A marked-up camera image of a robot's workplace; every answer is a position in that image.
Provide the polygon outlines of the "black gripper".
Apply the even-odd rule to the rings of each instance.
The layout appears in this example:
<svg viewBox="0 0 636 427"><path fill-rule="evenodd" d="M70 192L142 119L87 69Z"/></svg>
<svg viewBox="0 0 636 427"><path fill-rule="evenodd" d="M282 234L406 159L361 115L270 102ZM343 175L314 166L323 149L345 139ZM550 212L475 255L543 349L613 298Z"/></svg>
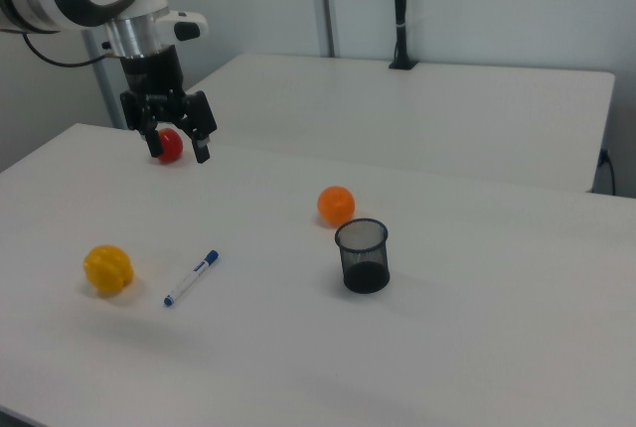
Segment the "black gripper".
<svg viewBox="0 0 636 427"><path fill-rule="evenodd" d="M217 123L206 95L202 91L188 93L175 47L157 54L123 59L121 65L128 89L120 98L129 129L144 137L150 155L157 159L163 145L157 126L169 123L192 138L198 164L210 159L210 135Z"/></svg>

